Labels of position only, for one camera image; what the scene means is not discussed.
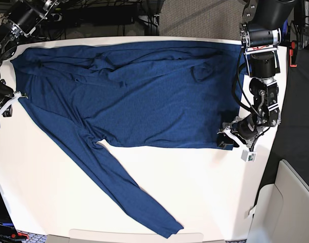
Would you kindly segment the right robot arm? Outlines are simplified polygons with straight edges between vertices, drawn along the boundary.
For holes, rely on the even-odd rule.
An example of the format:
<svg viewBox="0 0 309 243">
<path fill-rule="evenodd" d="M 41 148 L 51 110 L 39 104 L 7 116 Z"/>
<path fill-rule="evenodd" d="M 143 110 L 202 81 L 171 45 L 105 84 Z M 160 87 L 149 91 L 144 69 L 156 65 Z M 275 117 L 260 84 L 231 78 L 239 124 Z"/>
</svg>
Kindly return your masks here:
<svg viewBox="0 0 309 243">
<path fill-rule="evenodd" d="M 0 25 L 0 67 L 20 45 L 20 37 L 30 36 L 62 1 L 16 1 L 4 14 Z M 14 91 L 1 80 L 0 110 L 14 97 Z"/>
</svg>

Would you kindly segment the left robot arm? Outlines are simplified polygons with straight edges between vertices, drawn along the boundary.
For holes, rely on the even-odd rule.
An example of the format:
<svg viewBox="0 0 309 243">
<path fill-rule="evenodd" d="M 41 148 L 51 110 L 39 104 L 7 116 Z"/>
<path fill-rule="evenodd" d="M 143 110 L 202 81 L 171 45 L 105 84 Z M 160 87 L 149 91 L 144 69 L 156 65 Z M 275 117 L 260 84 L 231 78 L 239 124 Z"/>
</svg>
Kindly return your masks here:
<svg viewBox="0 0 309 243">
<path fill-rule="evenodd" d="M 253 152 L 259 137 L 281 121 L 278 105 L 278 85 L 275 75 L 280 73 L 277 54 L 282 41 L 281 27 L 285 24 L 296 1 L 246 1 L 239 25 L 241 37 L 240 58 L 235 79 L 232 83 L 232 96 L 240 107 L 249 112 L 245 118 L 236 117 L 224 123 L 218 133 L 217 146 L 243 146 Z M 243 104 L 235 93 L 240 84 L 240 73 L 246 69 L 251 78 L 249 90 L 253 102 Z"/>
</svg>

